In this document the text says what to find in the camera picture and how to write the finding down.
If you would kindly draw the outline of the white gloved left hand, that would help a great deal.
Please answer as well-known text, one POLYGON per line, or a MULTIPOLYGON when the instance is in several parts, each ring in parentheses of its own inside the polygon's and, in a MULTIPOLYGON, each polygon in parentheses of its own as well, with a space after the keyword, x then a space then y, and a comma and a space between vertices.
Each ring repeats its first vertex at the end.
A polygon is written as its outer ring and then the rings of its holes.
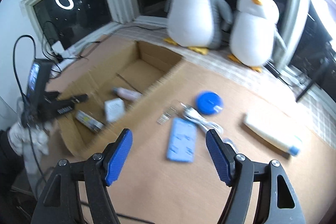
POLYGON ((11 126, 8 138, 14 152, 23 156, 27 173, 36 174, 42 156, 49 154, 49 136, 45 130, 39 127, 24 128, 16 122, 11 126))

